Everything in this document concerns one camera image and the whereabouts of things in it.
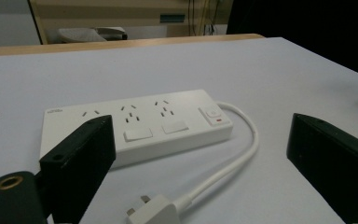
cable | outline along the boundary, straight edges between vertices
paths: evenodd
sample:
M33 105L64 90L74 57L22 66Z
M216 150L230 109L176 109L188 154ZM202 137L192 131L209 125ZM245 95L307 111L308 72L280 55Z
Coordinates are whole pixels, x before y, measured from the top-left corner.
M252 131L253 135L253 142L250 148L243 153L240 157L238 157L234 162L227 165L223 169L216 172L214 175L211 175L208 179L204 180L202 183L200 183L198 186L193 188L189 193L186 193L173 201L173 205L176 207L176 211L178 214L185 211L185 209L191 205L191 203L207 188L209 188L211 185L216 183L218 180L223 178L225 175L230 174L231 172L238 170L240 167L242 167L248 160L250 160L254 154L257 152L258 146L259 146L259 137L258 137L258 131L255 127L252 120L246 116L239 108L237 108L235 105L230 105L223 102L216 102L217 105L220 106L222 109L231 110L234 113L238 114L242 119L246 121L246 123L249 125L249 128Z
M196 28L194 27L194 8L195 8L195 2L196 2L196 0L193 0L193 15L192 15L192 22L193 22L193 33L194 33L194 35L196 35Z
M187 24L188 24L188 36L191 36L191 26L190 26L190 3L191 0L188 0L188 8L187 8Z
M217 16L217 9L219 8L220 0L217 0L216 7L214 8L214 14L213 19L211 18L211 1L209 2L209 20L211 21L211 28L210 28L210 35L213 35L214 31L216 31L217 34L217 28L215 26L216 24L216 16Z

plug prongs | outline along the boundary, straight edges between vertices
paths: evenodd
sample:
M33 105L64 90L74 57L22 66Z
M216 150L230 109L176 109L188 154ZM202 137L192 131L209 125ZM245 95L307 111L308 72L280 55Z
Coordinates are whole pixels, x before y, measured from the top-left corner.
M144 201L144 203L150 202L150 198L147 195L141 196L141 199Z
M132 214L134 214L135 213L135 209L129 209L128 211L127 211L127 215L128 216L130 216L130 215L132 215Z

white cable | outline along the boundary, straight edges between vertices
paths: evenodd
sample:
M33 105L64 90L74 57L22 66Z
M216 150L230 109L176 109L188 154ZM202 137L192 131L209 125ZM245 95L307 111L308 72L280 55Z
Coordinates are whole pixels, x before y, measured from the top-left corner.
M246 116L239 108L237 108L235 105L230 105L223 102L216 102L217 105L220 106L222 109L227 109L235 112L238 114L242 119L246 121L246 123L249 125L249 128L252 131L253 135L253 142L250 148L244 152L240 157L238 157L234 162L227 165L226 167L223 167L221 170L216 172L214 175L211 175L208 179L200 183L198 186L193 188L189 193L184 194L183 196L179 197L175 201L173 201L173 204L176 207L176 211L178 214L185 211L185 209L191 205L194 199L196 199L203 191L205 191L207 188L209 188L211 185L216 183L218 180L223 178L225 175L228 175L229 173L238 170L240 167L242 167L248 160L250 160L254 154L257 152L258 145L259 145L259 139L258 139L258 131L255 127L252 120Z

power cord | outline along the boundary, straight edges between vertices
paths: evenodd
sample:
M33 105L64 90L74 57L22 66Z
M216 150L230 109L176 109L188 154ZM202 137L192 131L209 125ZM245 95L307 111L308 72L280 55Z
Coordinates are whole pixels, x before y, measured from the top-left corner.
M195 4L196 4L195 0L188 0L188 7L187 7L188 36L191 36L191 31L193 31L193 35L197 35L194 25Z
M213 18L211 18L211 1L209 1L208 17L209 17L209 20L211 22L211 24L208 25L208 27L209 27L209 35L213 35L215 32L217 34L216 16L217 16L217 10L219 8L220 2L221 2L220 0L216 0L216 5L215 5L215 8L214 8Z
M231 164L225 166L215 174L211 175L208 179L193 188L190 192L185 193L181 197L177 198L173 202L170 202L163 195L158 195L153 199L149 199L147 196L143 196L143 205L139 210L129 210L129 218L127 224L180 224L179 215L188 208L193 201L202 194L207 188L219 181L224 176L239 170L248 160L250 160L258 150L259 137L258 131L252 120L245 115L235 105L216 102L220 108L231 110L238 114L249 125L252 131L253 142L246 152L238 157Z

power outlet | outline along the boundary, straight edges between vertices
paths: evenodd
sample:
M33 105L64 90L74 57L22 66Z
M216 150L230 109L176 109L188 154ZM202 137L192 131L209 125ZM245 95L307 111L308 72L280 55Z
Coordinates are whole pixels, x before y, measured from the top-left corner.
M203 90L48 109L40 157L89 119L112 115L117 159L113 167L223 141L232 121Z

